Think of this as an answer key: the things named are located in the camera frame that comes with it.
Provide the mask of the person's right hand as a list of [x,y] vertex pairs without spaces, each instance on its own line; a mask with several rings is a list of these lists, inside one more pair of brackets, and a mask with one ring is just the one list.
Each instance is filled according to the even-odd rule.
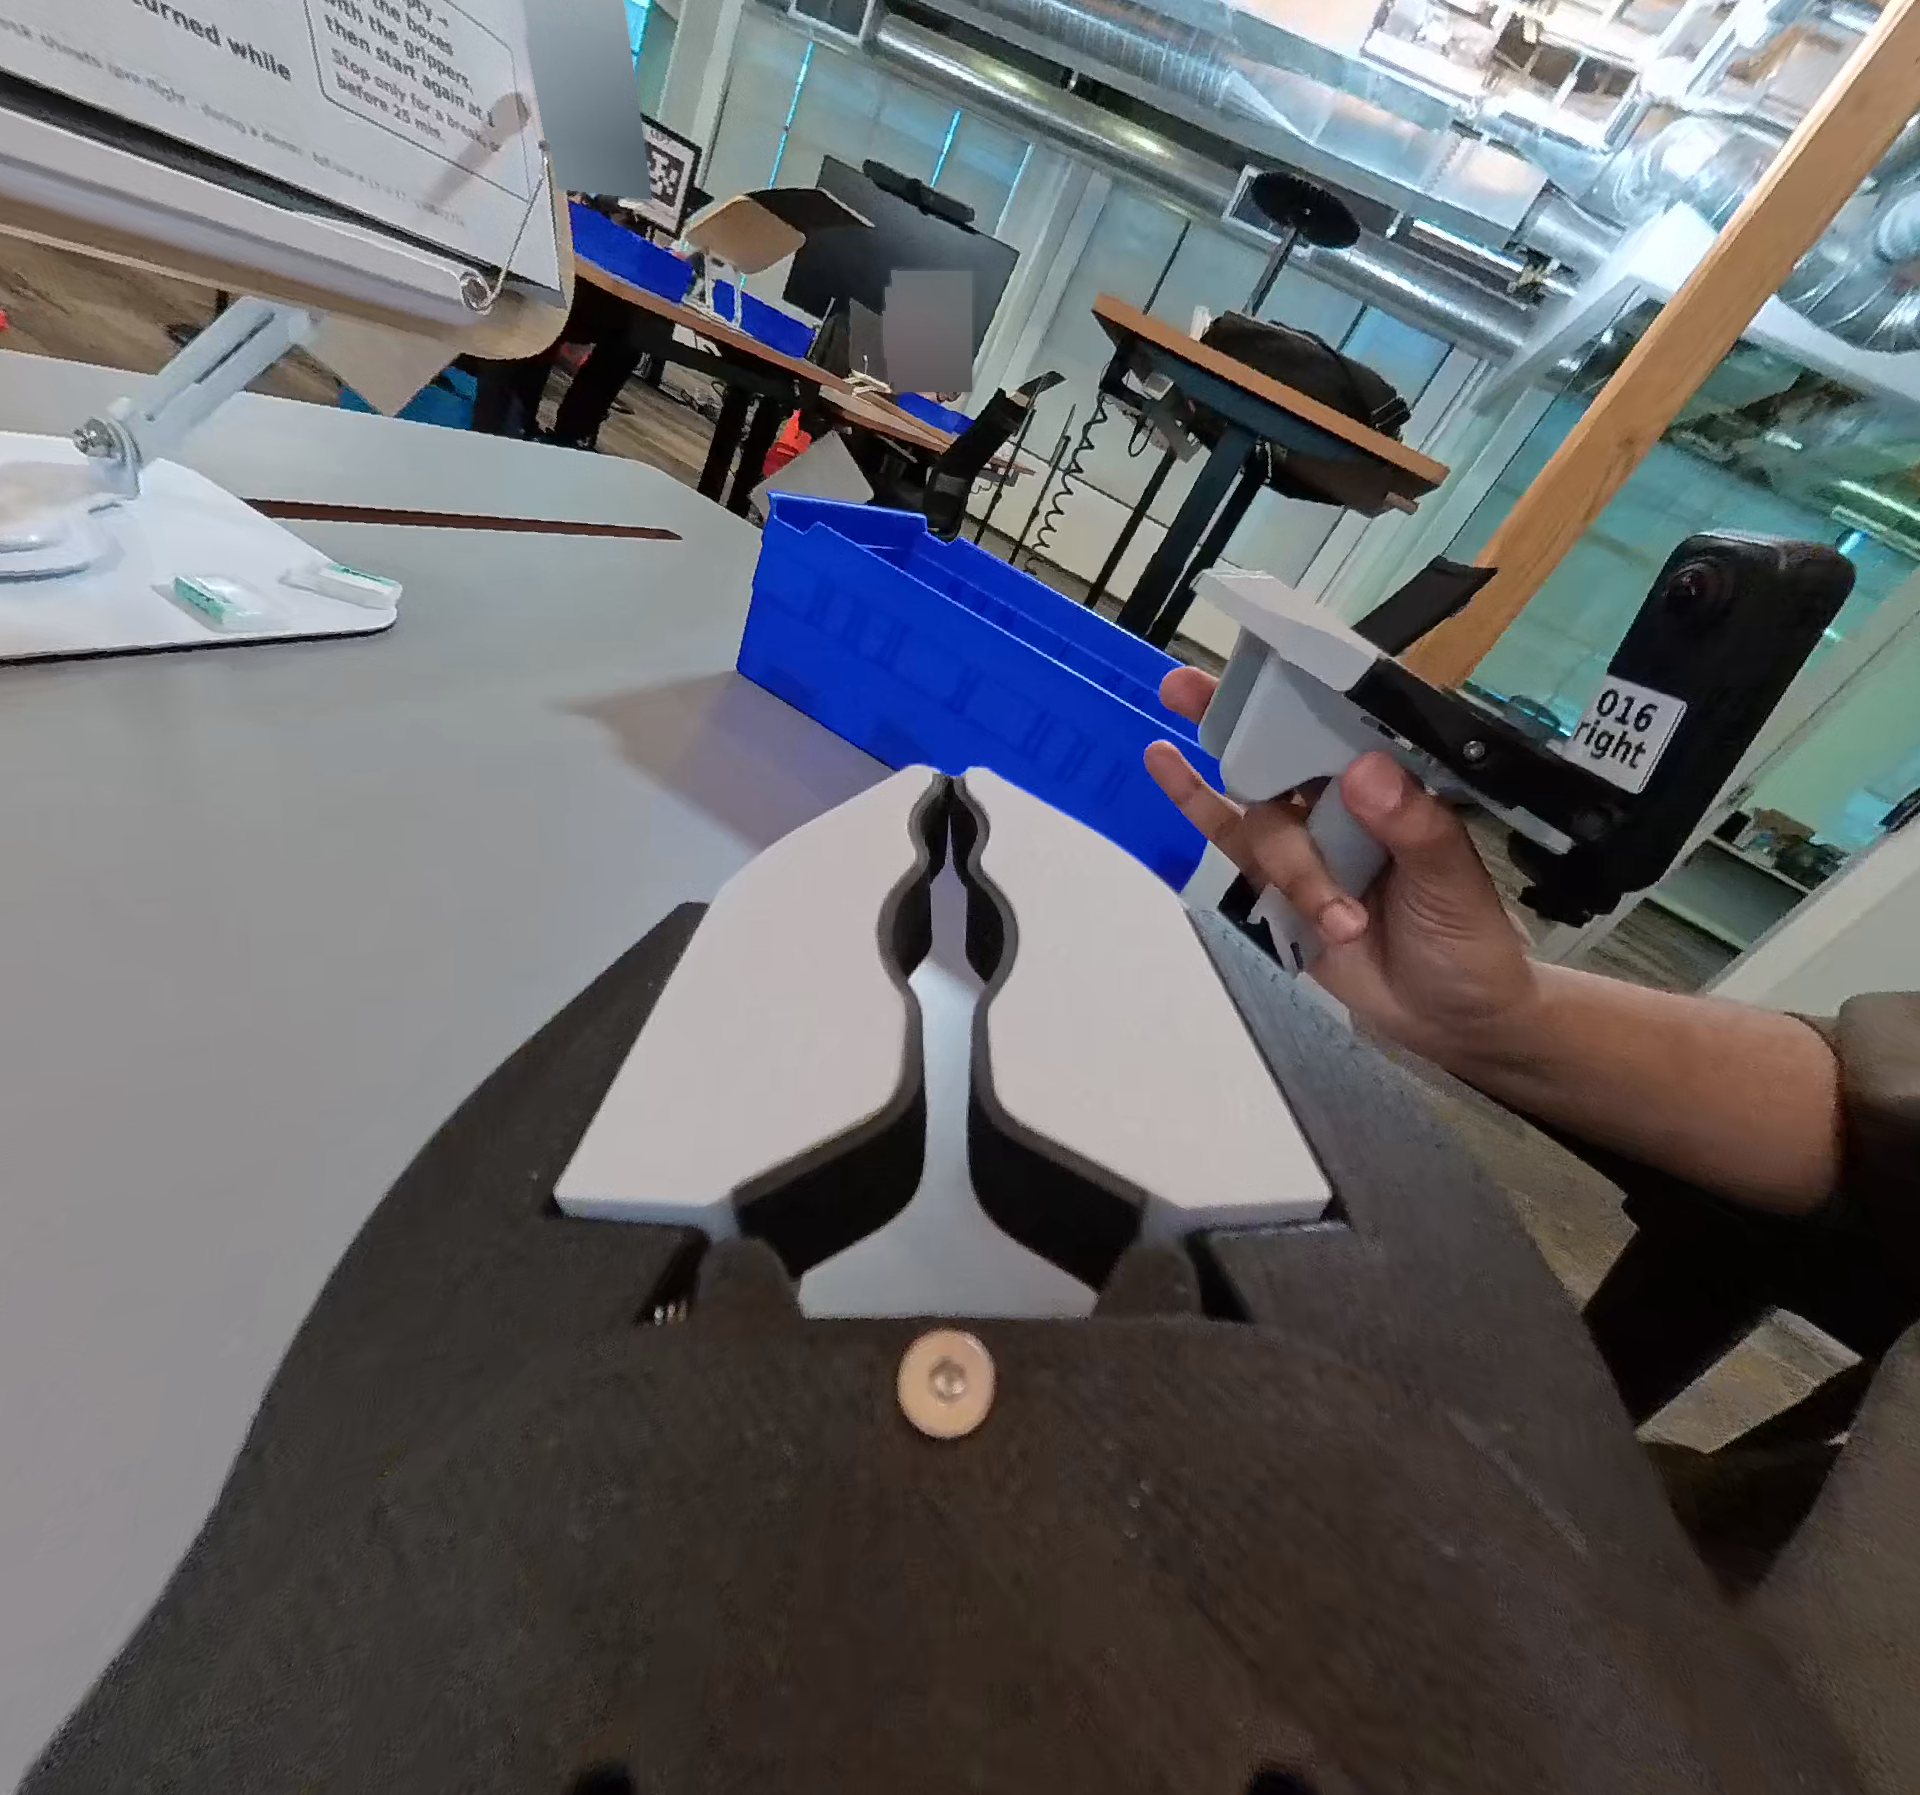
[[1490,1029],[1532,1000],[1527,942],[1508,918],[1453,808],[1390,753],[1361,753],[1335,790],[1382,848],[1367,895],[1348,895],[1309,835],[1325,782],[1290,798],[1233,803],[1167,740],[1144,769],[1256,892],[1277,892],[1309,926],[1309,976],[1380,1039],[1464,1071]]

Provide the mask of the black monitor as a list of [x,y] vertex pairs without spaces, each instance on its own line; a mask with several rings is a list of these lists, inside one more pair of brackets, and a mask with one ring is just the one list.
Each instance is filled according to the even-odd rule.
[[863,168],[826,155],[816,192],[834,197],[866,226],[837,226],[810,236],[790,260],[782,302],[810,320],[839,302],[881,310],[894,273],[965,270],[973,286],[973,354],[981,354],[997,307],[1018,270],[1018,249],[976,228],[960,205],[889,168],[876,181]]

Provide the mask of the black white tag sign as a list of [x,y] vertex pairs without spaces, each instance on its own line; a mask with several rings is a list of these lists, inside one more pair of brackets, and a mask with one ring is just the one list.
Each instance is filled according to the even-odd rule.
[[648,184],[640,197],[630,197],[627,202],[650,231],[664,239],[677,239],[698,194],[700,150],[653,118],[640,118],[640,126]]

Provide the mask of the wooden document stand white base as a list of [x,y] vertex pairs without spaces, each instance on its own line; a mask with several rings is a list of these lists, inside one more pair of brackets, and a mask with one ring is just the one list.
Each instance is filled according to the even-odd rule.
[[456,354],[540,346],[572,299],[564,192],[543,126],[540,136],[569,249],[564,289],[553,302],[509,297],[501,312],[467,323],[375,318],[304,294],[268,294],[228,270],[178,270],[5,226],[16,239],[202,281],[228,297],[157,375],[97,404],[68,438],[16,433],[5,420],[5,664],[388,630],[396,583],[333,564],[181,457],[220,407],[296,346],[317,357],[393,357],[399,373],[417,367],[396,402]]

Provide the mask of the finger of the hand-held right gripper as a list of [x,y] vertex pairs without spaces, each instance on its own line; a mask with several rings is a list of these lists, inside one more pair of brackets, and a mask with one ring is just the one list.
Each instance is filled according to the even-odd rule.
[[1351,727],[1343,693],[1241,630],[1204,703],[1199,745],[1217,764],[1222,793],[1238,806],[1259,806],[1343,774],[1353,761]]
[[1332,693],[1351,693],[1385,656],[1332,609],[1259,569],[1204,569],[1193,577],[1191,593],[1262,651]]

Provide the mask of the cardboard box flap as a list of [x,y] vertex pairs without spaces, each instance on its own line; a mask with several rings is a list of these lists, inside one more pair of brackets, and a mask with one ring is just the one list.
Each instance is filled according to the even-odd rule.
[[829,189],[758,189],[708,202],[682,228],[687,252],[737,273],[761,273],[790,260],[816,239],[871,228],[871,220]]

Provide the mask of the grey desk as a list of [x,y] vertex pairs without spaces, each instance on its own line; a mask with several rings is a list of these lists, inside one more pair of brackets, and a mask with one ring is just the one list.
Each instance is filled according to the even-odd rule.
[[656,520],[349,533],[383,638],[5,677],[5,1785],[1495,1790],[1487,1446],[1304,1315],[1041,1323],[957,1023],[787,1307],[548,1205],[640,937],[884,779]]

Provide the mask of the black bag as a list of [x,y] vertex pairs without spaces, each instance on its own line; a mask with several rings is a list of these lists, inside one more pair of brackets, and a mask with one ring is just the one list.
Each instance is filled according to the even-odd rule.
[[1403,394],[1374,367],[1338,352],[1322,336],[1288,323],[1267,323],[1243,312],[1222,312],[1199,339],[1220,357],[1254,367],[1290,391],[1401,438],[1411,415]]

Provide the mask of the grey leaning panel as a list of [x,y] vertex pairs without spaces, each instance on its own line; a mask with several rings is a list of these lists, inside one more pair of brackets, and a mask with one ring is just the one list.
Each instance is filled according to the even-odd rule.
[[790,462],[769,472],[758,488],[761,496],[800,496],[831,504],[871,504],[873,485],[858,467],[852,451],[839,433],[813,438]]

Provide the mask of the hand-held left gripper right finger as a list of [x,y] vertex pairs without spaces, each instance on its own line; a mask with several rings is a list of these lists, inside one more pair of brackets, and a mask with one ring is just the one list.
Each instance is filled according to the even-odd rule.
[[1149,1228],[1277,1228],[1332,1202],[1180,895],[989,769],[955,779],[986,908],[976,1073],[997,1126]]

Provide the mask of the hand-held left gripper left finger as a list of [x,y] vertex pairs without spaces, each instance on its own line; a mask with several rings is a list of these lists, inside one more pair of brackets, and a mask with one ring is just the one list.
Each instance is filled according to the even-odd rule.
[[858,1241],[923,1168],[926,895],[947,777],[908,766],[758,850],[690,939],[553,1186],[574,1220]]

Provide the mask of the wood-edged background desk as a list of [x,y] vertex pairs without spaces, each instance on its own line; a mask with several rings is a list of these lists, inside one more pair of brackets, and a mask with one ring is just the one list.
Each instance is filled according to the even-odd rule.
[[758,341],[732,320],[690,302],[635,286],[624,276],[574,255],[574,278],[622,304],[669,323],[677,341],[666,362],[698,367],[724,386],[721,415],[713,425],[708,459],[698,491],[732,512],[745,512],[753,480],[750,464],[763,462],[784,415],[797,412],[813,433],[829,428],[860,433],[908,459],[908,472],[926,475],[931,459],[947,454],[957,436],[929,425],[897,407],[894,399],[855,386],[800,354]]
[[1220,438],[1117,609],[1117,627],[1167,648],[1196,598],[1204,569],[1222,564],[1267,470],[1309,470],[1314,485],[1338,488],[1335,509],[1377,514],[1416,506],[1448,480],[1448,467],[1367,423],[1264,375],[1249,362],[1172,328],[1117,294],[1096,294],[1091,318],[1112,344],[1099,378],[1104,396],[1146,407],[1130,381],[1165,378],[1178,396],[1209,415]]

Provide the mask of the wooden post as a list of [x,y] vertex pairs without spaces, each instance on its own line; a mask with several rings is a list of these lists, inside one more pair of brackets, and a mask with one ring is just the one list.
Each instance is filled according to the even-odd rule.
[[1692,391],[1875,171],[1917,105],[1917,0],[1889,0],[1692,276],[1485,543],[1495,575],[1406,664],[1456,688],[1637,472]]

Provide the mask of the black office chair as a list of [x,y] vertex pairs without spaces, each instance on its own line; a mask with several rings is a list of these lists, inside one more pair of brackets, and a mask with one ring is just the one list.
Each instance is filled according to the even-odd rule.
[[1012,391],[994,391],[970,425],[926,464],[923,520],[934,538],[960,538],[976,480],[1007,444],[1023,436],[1039,396],[1062,381],[1060,370],[1044,370]]
[[1498,577],[1498,567],[1435,556],[1351,627],[1382,656],[1403,656]]

